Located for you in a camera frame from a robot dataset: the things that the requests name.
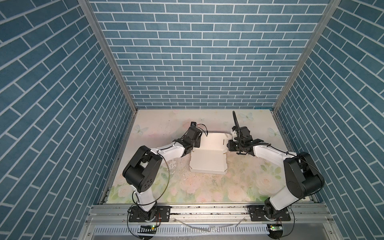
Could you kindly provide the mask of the white paper box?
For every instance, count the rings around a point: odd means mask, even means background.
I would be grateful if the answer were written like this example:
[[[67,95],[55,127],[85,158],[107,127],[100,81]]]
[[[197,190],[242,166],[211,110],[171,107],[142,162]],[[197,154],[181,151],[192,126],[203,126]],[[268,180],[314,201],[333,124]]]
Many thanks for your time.
[[[209,133],[201,137],[199,148],[191,152],[190,171],[193,173],[225,175],[228,171],[227,144],[232,136],[227,133]]]

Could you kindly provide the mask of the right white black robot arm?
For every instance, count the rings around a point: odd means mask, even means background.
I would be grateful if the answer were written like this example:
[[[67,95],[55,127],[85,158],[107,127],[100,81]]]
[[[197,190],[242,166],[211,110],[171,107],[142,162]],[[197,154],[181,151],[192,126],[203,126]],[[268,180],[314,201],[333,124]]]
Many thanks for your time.
[[[287,213],[287,207],[319,192],[325,179],[309,153],[284,152],[261,139],[253,139],[247,127],[232,127],[232,137],[227,144],[231,152],[263,158],[285,173],[286,186],[265,200],[265,218],[274,221]]]

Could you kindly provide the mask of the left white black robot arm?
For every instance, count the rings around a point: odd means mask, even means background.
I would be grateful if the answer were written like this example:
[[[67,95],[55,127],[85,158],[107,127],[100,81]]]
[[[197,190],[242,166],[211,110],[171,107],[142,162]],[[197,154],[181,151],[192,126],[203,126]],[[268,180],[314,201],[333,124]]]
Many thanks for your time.
[[[155,198],[151,189],[161,163],[165,163],[167,167],[168,185],[171,179],[168,161],[184,157],[194,148],[199,148],[201,137],[208,134],[207,129],[202,129],[195,122],[191,122],[182,137],[168,145],[152,149],[146,146],[138,148],[123,170],[123,177],[134,188],[133,195],[137,198],[130,210],[129,221],[151,222],[161,216],[158,212],[158,200],[161,197]]]

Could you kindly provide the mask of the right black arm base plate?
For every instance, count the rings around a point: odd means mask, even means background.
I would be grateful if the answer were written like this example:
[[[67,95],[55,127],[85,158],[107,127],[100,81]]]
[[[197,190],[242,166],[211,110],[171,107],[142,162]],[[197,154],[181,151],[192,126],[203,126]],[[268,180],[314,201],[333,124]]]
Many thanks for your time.
[[[250,214],[252,222],[262,222],[262,221],[282,221],[289,222],[291,221],[291,216],[288,212],[288,208],[282,210],[275,210],[271,206],[262,206],[262,205],[248,205],[246,210]]]

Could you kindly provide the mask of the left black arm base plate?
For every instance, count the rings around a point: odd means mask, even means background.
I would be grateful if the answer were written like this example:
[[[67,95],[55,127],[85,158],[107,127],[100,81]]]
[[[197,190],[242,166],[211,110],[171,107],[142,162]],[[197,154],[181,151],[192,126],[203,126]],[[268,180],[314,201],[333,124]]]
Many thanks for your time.
[[[128,221],[130,223],[143,223],[153,222],[156,218],[160,218],[158,222],[169,222],[170,214],[170,206],[153,206],[148,212],[139,206],[132,206]]]

